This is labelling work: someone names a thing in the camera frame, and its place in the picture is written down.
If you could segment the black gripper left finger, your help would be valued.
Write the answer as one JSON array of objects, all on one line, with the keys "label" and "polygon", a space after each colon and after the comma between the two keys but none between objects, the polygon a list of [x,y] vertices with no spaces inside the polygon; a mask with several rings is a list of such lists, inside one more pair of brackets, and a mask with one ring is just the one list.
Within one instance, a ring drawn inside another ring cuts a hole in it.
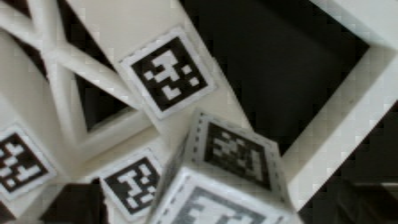
[{"label": "black gripper left finger", "polygon": [[65,186],[40,220],[45,224],[109,224],[100,179]]}]

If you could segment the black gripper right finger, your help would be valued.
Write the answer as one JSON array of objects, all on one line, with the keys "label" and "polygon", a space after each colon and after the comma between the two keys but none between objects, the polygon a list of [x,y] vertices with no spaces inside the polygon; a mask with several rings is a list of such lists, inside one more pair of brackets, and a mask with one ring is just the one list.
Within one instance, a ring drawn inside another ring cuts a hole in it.
[{"label": "black gripper right finger", "polygon": [[305,224],[398,224],[398,177],[333,177],[299,214]]}]

